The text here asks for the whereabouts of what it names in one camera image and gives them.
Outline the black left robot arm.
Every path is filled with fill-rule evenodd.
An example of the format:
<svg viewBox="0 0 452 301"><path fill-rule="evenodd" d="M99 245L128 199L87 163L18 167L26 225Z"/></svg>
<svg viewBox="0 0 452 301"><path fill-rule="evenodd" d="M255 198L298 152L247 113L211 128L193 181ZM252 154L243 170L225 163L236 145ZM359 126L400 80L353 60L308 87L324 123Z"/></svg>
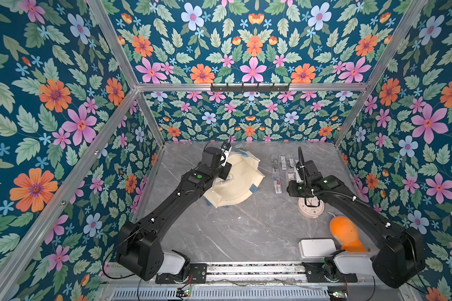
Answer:
<svg viewBox="0 0 452 301"><path fill-rule="evenodd" d="M202 160L181 177L169 197L139 221L125 223L119 231L116 262L144 281L157 275L167 275L178 283L187 281L190 259L177 251L164 252L161 242L176 220L216 179L227 179L232 167L227 162L231 149L229 142L205 147Z"/></svg>

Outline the clear green compass set case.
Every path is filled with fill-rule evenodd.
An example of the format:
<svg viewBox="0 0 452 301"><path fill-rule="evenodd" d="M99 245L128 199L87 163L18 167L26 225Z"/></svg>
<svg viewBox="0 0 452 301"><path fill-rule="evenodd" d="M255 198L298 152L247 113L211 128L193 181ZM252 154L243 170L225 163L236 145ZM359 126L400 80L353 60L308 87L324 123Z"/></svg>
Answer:
<svg viewBox="0 0 452 301"><path fill-rule="evenodd" d="M279 174L280 172L280 163L279 163L279 158L277 155L272 155L271 156L271 165L272 165L272 173L273 174Z"/></svg>

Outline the cream floral canvas tote bag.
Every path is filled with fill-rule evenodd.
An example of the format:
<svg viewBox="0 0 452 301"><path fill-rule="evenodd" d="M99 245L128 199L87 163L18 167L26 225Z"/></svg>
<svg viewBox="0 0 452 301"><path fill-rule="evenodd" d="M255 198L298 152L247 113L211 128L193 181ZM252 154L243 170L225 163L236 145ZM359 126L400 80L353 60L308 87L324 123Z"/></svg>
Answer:
<svg viewBox="0 0 452 301"><path fill-rule="evenodd" d="M203 195L216 208L244 202L258 190L265 178L259 170L261 160L245 149L233 149L227 162L232 167L226 180L216 179Z"/></svg>

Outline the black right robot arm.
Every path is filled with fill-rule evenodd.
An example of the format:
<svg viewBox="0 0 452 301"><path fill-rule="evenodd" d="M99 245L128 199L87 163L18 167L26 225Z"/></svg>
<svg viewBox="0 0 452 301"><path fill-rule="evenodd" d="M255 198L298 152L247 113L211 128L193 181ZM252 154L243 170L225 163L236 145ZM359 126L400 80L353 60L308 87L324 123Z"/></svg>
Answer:
<svg viewBox="0 0 452 301"><path fill-rule="evenodd" d="M313 161L295 166L299 181L290 181L291 197L324 202L339 210L375 244L367 251L336 251L326 256L325 277L334 281L342 274L377 277L391 288L399 288L426 267L424 237L415 228L405 228L361 201L339 178L323 176Z"/></svg>

